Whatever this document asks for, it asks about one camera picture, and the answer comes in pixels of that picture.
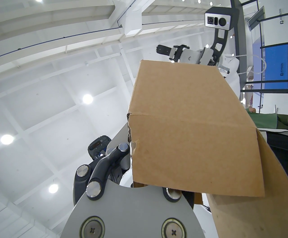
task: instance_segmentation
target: depth camera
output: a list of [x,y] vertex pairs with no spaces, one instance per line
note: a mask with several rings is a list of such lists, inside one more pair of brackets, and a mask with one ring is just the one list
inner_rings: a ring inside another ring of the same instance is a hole
[[205,12],[205,26],[231,30],[238,23],[239,9],[211,7]]

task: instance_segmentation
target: cardboard box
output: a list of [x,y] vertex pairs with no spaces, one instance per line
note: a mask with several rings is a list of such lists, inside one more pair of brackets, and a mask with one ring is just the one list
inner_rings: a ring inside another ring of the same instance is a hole
[[288,237],[288,178],[216,67],[142,61],[133,179],[207,193],[220,238]]

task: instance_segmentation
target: white cable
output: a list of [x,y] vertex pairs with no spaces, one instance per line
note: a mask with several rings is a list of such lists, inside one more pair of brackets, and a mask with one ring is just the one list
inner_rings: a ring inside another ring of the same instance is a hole
[[261,59],[261,60],[264,62],[264,69],[263,69],[261,72],[254,72],[254,71],[252,71],[252,70],[250,70],[250,72],[252,72],[252,73],[254,73],[254,74],[262,74],[262,73],[266,70],[266,67],[267,67],[266,61],[265,61],[263,58],[261,58],[260,56],[258,56],[258,55],[236,55],[236,56],[226,56],[226,57],[227,57],[227,58],[236,58],[236,57],[242,57],[242,56],[256,56],[257,58]]

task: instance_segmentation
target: metal screw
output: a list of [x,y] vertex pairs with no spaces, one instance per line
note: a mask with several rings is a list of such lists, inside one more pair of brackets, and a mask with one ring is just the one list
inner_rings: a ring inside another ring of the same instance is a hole
[[79,177],[84,177],[84,176],[88,173],[88,170],[89,170],[89,168],[88,168],[87,165],[81,165],[81,166],[77,169],[76,174],[77,174],[77,176],[79,176]]
[[94,198],[101,192],[101,185],[97,181],[92,181],[87,185],[86,194],[90,198]]
[[176,189],[171,189],[171,188],[166,188],[166,193],[168,196],[174,200],[177,200],[181,197],[182,192],[180,190]]
[[84,228],[84,238],[99,238],[102,226],[98,221],[90,221]]
[[181,227],[175,222],[170,222],[166,225],[165,235],[166,238],[176,238],[176,237],[182,238],[183,236]]
[[126,152],[129,148],[129,145],[127,143],[121,143],[118,148],[121,152]]
[[81,238],[103,238],[105,225],[100,217],[90,217],[81,226]]
[[167,219],[162,225],[162,238],[186,238],[186,229],[176,218]]

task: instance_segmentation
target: logo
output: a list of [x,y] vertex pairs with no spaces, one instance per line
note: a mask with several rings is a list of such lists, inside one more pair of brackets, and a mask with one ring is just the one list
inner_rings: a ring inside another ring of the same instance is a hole
[[[282,8],[279,9],[279,15],[282,15]],[[284,24],[282,17],[280,17],[280,24]]]
[[283,73],[283,63],[281,63],[281,67],[280,67],[280,76],[284,76],[284,73]]

